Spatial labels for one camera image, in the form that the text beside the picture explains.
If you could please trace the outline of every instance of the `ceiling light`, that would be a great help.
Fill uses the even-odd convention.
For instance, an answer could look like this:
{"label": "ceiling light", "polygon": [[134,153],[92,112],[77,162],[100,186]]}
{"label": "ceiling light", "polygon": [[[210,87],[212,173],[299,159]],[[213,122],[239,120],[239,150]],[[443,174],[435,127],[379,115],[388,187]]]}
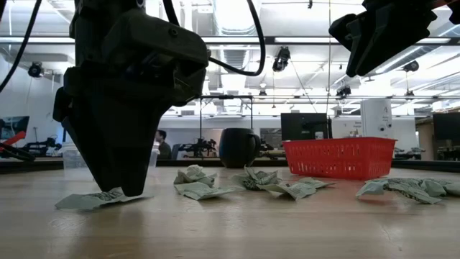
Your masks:
{"label": "ceiling light", "polygon": [[[23,37],[0,37],[0,43],[22,44]],[[30,37],[30,43],[55,43],[55,44],[74,44],[75,40],[69,37]]]}
{"label": "ceiling light", "polygon": [[409,56],[410,54],[414,53],[415,51],[417,51],[417,50],[419,50],[421,48],[422,47],[414,48],[413,50],[407,52],[406,54],[400,56],[399,58],[394,59],[392,62],[388,63],[384,67],[377,69],[377,71],[375,71],[375,73],[377,73],[377,74],[384,73],[388,68],[392,67],[394,64],[400,62],[400,60],[402,60],[403,58],[406,58],[407,56]]}
{"label": "ceiling light", "polygon": [[209,46],[209,50],[260,50],[258,46]]}
{"label": "ceiling light", "polygon": [[241,43],[241,44],[250,44],[250,43],[259,43],[259,38],[257,37],[202,37],[201,38],[205,43],[216,44],[216,43]]}
{"label": "ceiling light", "polygon": [[417,44],[445,44],[451,41],[451,38],[437,37],[437,38],[425,38],[417,42]]}
{"label": "ceiling light", "polygon": [[290,59],[290,51],[288,47],[281,47],[273,62],[273,71],[281,72],[288,66]]}
{"label": "ceiling light", "polygon": [[276,43],[338,43],[333,37],[276,37]]}

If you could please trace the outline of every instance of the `desk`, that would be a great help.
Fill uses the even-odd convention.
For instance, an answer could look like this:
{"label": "desk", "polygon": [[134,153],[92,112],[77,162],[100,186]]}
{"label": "desk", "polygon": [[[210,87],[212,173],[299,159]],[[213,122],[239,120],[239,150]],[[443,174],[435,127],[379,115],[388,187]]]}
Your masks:
{"label": "desk", "polygon": [[[294,181],[287,168],[280,177]],[[242,191],[197,202],[176,194],[177,168],[149,171],[155,197],[97,212],[64,212],[69,194],[97,192],[62,171],[0,176],[0,258],[459,258],[460,199],[420,205],[394,193],[354,198],[362,182],[298,202]],[[218,173],[217,186],[241,170]],[[392,169],[391,176],[460,180],[457,173]]]}

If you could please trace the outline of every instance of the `red plastic basket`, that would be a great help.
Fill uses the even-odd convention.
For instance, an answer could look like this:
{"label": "red plastic basket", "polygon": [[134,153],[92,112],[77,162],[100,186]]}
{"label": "red plastic basket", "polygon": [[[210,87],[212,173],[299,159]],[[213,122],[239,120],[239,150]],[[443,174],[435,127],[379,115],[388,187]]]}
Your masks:
{"label": "red plastic basket", "polygon": [[357,137],[283,142],[291,173],[340,179],[368,180],[391,169],[396,140]]}

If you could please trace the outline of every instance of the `wall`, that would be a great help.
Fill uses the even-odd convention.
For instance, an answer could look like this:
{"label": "wall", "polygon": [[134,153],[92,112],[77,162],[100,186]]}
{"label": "wall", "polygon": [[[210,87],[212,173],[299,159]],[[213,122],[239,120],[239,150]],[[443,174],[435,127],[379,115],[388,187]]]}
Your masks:
{"label": "wall", "polygon": [[[0,80],[3,81],[10,66],[0,56]],[[57,142],[61,142],[63,129],[60,123],[52,119],[55,93],[61,86],[56,81],[60,82],[60,78],[61,76],[56,76],[53,84],[46,78],[31,78],[25,69],[17,68],[0,93],[0,117],[30,116],[26,138],[17,143],[18,147],[36,141],[34,127],[37,128],[38,141],[57,135]]]}
{"label": "wall", "polygon": [[[396,147],[409,151],[412,147],[418,147],[414,118],[393,118],[393,137],[397,140]],[[358,130],[362,132],[361,118],[340,117],[332,120],[332,135],[334,138],[349,137],[350,132]]]}
{"label": "wall", "polygon": [[[196,130],[199,127],[199,117],[163,117],[160,121],[159,129],[188,129],[191,132],[196,132],[194,134],[199,136],[199,131]],[[226,129],[227,127],[250,128],[250,118],[203,119],[202,128],[204,130]],[[253,127],[254,132],[260,135],[260,129],[281,128],[281,119],[279,117],[255,117],[253,119]],[[356,128],[358,128],[359,134],[362,135],[361,118],[359,117],[339,117],[332,119],[332,135],[334,138],[348,137],[350,132],[356,130]],[[394,138],[398,140],[396,147],[403,150],[410,150],[412,147],[419,146],[415,133],[414,118],[393,118],[393,129]]]}
{"label": "wall", "polygon": [[420,124],[417,126],[418,139],[420,140],[420,148],[425,150],[422,153],[422,161],[433,161],[436,158],[434,147],[434,126],[433,123]]}

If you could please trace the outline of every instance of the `dollar bill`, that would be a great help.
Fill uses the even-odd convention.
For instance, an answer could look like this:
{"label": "dollar bill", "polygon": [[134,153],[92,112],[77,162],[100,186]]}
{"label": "dollar bill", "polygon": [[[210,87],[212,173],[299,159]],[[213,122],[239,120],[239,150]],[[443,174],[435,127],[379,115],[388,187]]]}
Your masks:
{"label": "dollar bill", "polygon": [[281,194],[289,194],[296,201],[310,196],[316,192],[316,188],[310,184],[306,183],[294,183],[293,185],[289,184],[270,184],[266,186],[259,186],[262,190],[265,191],[274,191]]}
{"label": "dollar bill", "polygon": [[140,196],[127,197],[123,194],[121,188],[113,188],[107,192],[97,194],[72,194],[56,203],[58,209],[97,209],[101,205],[113,204],[116,202],[126,202],[140,198],[150,198],[152,194],[142,194]]}
{"label": "dollar bill", "polygon": [[258,171],[254,168],[245,167],[244,171],[246,173],[240,173],[231,177],[231,181],[237,186],[243,187],[249,191],[261,191],[261,188],[258,185],[270,185],[270,184],[279,184],[281,179],[278,178],[278,171],[274,172],[264,172]]}
{"label": "dollar bill", "polygon": [[384,178],[367,181],[356,193],[382,195],[384,191],[396,191],[403,196],[422,204],[435,204],[442,201],[439,197],[447,194],[460,196],[460,183],[438,179]]}
{"label": "dollar bill", "polygon": [[319,188],[325,188],[327,186],[331,186],[331,185],[334,185],[335,183],[325,183],[323,181],[319,181],[319,180],[316,180],[316,179],[313,179],[311,177],[307,177],[307,178],[302,178],[298,181],[299,183],[308,183],[308,184],[311,184],[313,187],[315,187],[316,189],[319,189]]}
{"label": "dollar bill", "polygon": [[215,198],[224,194],[230,194],[235,191],[243,191],[243,188],[232,187],[232,188],[211,188],[205,183],[184,183],[174,185],[175,189],[180,195],[184,195],[188,198],[200,201],[203,199]]}
{"label": "dollar bill", "polygon": [[460,196],[460,183],[448,183],[444,188],[448,194]]}
{"label": "dollar bill", "polygon": [[198,165],[191,165],[187,168],[186,172],[181,170],[178,171],[178,176],[174,180],[174,184],[184,184],[184,183],[204,183],[209,187],[214,185],[217,174],[207,176],[203,173],[203,168]]}
{"label": "dollar bill", "polygon": [[325,188],[334,183],[324,183],[313,178],[302,178],[293,184],[270,184],[258,187],[265,191],[289,194],[295,200],[305,198],[316,193],[317,188]]}

